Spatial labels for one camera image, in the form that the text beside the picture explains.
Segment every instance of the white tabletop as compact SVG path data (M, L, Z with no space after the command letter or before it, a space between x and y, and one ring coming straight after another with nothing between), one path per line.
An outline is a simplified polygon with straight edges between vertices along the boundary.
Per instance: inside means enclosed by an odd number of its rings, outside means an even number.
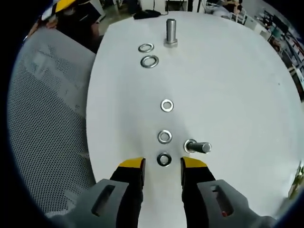
M177 21L177 48L163 45L167 18ZM140 65L144 43L160 60L152 69ZM163 99L174 102L172 112L160 109ZM260 215L276 213L304 156L299 95L279 55L250 29L206 14L111 25L91 74L86 126L96 181L125 159L146 158L140 228L186 227L180 157L189 138L212 144L211 153L191 157ZM167 145L157 141L163 129L173 135ZM172 156L168 167L156 162L161 151Z

